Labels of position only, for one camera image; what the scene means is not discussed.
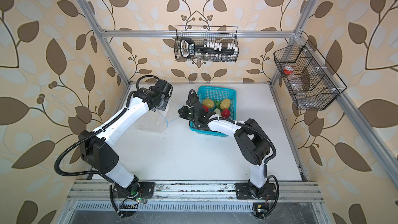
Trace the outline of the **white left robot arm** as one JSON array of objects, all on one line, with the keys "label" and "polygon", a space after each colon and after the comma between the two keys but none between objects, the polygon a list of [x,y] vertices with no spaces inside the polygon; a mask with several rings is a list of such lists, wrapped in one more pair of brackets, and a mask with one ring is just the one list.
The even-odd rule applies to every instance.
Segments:
[{"label": "white left robot arm", "polygon": [[[54,165],[55,172],[65,177],[96,174],[124,189],[134,187],[138,178],[120,162],[113,147],[124,131],[147,112],[166,110],[172,93],[173,86],[163,79],[153,75],[139,78],[136,89],[129,92],[121,110],[94,131],[82,131],[79,141],[59,155]],[[61,161],[76,148],[80,150],[81,159],[95,168],[94,171],[65,172],[61,169]]]}]

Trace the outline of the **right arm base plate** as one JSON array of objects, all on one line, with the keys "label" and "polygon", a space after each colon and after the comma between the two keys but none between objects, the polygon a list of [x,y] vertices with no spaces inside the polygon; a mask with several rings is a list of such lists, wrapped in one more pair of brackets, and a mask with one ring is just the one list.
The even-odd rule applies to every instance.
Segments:
[{"label": "right arm base plate", "polygon": [[238,200],[275,200],[278,193],[275,183],[267,182],[257,188],[251,182],[236,183],[235,192]]}]

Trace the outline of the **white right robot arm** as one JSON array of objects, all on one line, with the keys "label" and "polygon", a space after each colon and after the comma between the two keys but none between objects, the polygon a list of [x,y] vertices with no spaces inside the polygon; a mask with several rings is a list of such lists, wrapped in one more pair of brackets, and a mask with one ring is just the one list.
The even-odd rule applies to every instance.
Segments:
[{"label": "white right robot arm", "polygon": [[279,197],[279,183],[274,175],[267,175],[267,164],[276,157],[276,147],[254,119],[236,121],[206,111],[196,91],[188,93],[180,118],[190,121],[196,130],[222,133],[235,138],[243,157],[250,163],[248,191],[255,199],[263,199],[273,191]]}]

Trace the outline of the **white toy radish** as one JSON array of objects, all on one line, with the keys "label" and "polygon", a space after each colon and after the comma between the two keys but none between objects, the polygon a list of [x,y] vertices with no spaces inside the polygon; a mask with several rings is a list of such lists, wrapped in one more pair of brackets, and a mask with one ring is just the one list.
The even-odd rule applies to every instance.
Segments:
[{"label": "white toy radish", "polygon": [[214,113],[221,117],[221,110],[218,108],[214,109]]}]

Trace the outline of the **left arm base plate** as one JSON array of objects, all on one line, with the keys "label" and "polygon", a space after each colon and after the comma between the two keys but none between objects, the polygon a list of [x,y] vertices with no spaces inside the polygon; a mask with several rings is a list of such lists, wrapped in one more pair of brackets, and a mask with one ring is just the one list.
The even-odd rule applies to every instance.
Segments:
[{"label": "left arm base plate", "polygon": [[153,181],[136,181],[127,188],[115,184],[112,193],[114,197],[118,199],[146,199],[153,196],[154,188],[155,182]]}]

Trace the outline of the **clear zip top bag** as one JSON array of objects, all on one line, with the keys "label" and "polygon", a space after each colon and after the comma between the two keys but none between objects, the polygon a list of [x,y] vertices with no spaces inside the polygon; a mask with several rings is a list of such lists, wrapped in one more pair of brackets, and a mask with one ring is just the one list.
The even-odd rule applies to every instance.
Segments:
[{"label": "clear zip top bag", "polygon": [[169,111],[168,100],[161,103],[157,109],[150,110],[146,114],[139,117],[133,124],[133,127],[140,131],[151,132],[151,133],[162,133],[170,125],[170,121],[167,119],[167,113]]}]

